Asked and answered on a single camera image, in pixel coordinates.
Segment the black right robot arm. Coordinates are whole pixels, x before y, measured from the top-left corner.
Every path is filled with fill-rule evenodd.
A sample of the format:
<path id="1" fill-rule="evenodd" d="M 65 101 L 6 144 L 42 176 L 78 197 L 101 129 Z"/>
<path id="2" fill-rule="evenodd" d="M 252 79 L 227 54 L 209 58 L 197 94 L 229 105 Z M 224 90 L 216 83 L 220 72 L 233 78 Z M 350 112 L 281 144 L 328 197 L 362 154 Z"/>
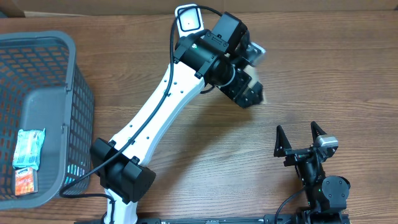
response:
<path id="1" fill-rule="evenodd" d="M 313 143 L 308 148 L 293 149 L 282 126 L 276 129 L 274 156 L 285 159 L 284 166 L 295 167 L 302 182 L 302 189 L 285 199 L 277 209 L 273 222 L 278 223 L 349 223 L 349 216 L 342 214 L 347 208 L 351 184 L 348 179 L 327 176 L 322 163 L 338 149 L 338 140 L 327 134 L 316 122 L 311 122 Z M 307 207 L 300 207 L 288 219 L 282 221 L 280 212 L 292 199 L 305 193 Z"/>

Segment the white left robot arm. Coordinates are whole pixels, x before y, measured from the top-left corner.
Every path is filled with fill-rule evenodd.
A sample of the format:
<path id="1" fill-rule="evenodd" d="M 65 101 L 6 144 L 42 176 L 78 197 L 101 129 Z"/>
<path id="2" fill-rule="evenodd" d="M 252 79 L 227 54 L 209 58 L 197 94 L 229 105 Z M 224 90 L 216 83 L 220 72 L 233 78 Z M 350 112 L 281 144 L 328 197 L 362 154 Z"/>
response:
<path id="1" fill-rule="evenodd" d="M 91 146 L 94 170 L 108 198 L 103 223 L 137 222 L 137 203 L 155 179 L 148 163 L 162 136 L 197 95 L 217 88 L 241 108 L 263 100 L 256 66 L 265 49 L 228 12 L 220 14 L 214 28 L 205 29 L 201 10 L 195 4 L 176 8 L 163 80 L 122 130 Z"/>

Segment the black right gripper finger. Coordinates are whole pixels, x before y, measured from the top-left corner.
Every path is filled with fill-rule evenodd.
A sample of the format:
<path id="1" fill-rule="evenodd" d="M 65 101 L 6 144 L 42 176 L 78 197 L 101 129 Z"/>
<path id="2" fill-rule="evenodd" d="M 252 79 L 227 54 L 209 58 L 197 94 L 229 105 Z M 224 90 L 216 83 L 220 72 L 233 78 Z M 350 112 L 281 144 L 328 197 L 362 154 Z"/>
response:
<path id="1" fill-rule="evenodd" d="M 275 150 L 291 150 L 292 146 L 281 125 L 277 126 Z"/>
<path id="2" fill-rule="evenodd" d="M 313 144 L 322 145 L 323 138 L 326 136 L 326 132 L 324 132 L 324 130 L 322 130 L 322 128 L 319 127 L 319 125 L 315 121 L 312 121 L 310 123 L 310 126 L 312 131 Z"/>

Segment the beige plastic pouch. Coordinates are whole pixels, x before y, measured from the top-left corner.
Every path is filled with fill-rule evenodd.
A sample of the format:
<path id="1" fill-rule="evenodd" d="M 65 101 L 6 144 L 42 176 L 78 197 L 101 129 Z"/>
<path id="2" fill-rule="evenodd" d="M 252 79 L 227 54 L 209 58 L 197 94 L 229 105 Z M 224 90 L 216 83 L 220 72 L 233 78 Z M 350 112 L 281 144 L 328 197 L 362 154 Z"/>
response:
<path id="1" fill-rule="evenodd" d="M 248 89 L 252 90 L 253 93 L 258 98 L 258 102 L 255 105 L 265 105 L 267 104 L 267 98 L 264 92 L 263 84 L 260 81 L 257 68 L 248 65 L 244 71 L 251 77 L 251 81 L 248 84 Z"/>

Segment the teal tissue packet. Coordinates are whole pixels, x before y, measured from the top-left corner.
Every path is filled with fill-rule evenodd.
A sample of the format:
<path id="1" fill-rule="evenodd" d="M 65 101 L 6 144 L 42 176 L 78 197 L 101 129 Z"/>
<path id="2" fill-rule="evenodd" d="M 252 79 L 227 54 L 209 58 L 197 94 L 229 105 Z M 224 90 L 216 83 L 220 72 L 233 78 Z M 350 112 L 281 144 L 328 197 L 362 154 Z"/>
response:
<path id="1" fill-rule="evenodd" d="M 23 130 L 17 133 L 12 166 L 15 169 L 31 167 L 39 170 L 40 155 L 45 140 L 45 129 Z"/>

